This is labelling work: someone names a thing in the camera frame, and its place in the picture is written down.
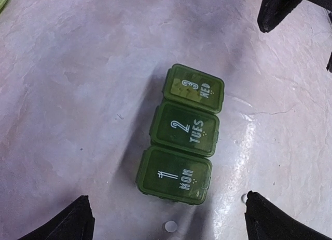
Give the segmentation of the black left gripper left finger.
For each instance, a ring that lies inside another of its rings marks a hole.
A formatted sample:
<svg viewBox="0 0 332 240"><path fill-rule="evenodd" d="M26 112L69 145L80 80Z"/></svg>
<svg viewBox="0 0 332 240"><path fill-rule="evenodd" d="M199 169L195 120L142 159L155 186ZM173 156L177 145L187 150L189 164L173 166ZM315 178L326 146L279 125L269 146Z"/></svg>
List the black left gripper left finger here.
<svg viewBox="0 0 332 240"><path fill-rule="evenodd" d="M81 195L47 223L21 239L93 239L94 224L89 196Z"/></svg>

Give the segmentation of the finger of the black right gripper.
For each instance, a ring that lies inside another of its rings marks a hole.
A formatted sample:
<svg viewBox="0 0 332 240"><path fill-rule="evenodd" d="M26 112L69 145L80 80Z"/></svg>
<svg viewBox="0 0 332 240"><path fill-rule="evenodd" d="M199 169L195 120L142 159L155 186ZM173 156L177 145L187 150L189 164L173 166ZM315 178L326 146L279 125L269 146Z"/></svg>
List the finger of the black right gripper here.
<svg viewBox="0 0 332 240"><path fill-rule="evenodd" d="M332 73L332 53L330 54L326 70Z"/></svg>
<svg viewBox="0 0 332 240"><path fill-rule="evenodd" d="M272 31L303 0L262 0L257 23L263 33Z"/></svg>

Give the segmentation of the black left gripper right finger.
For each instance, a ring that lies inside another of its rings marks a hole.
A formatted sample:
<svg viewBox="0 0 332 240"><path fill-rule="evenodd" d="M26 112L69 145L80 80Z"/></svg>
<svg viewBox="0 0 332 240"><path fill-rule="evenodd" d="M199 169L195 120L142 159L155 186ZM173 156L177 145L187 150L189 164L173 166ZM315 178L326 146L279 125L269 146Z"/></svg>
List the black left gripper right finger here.
<svg viewBox="0 0 332 240"><path fill-rule="evenodd" d="M248 239L329 239L300 223L258 192L247 193L245 222Z"/></svg>

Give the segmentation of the green pill organizer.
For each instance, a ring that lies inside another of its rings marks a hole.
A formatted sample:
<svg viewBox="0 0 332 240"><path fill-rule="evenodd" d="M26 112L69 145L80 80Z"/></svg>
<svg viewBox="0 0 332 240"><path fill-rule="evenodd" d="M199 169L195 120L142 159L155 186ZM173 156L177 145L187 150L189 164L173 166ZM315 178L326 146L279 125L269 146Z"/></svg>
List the green pill organizer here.
<svg viewBox="0 0 332 240"><path fill-rule="evenodd" d="M210 186L225 84L213 75L182 64L167 72L162 103L149 130L136 176L147 195L200 205Z"/></svg>

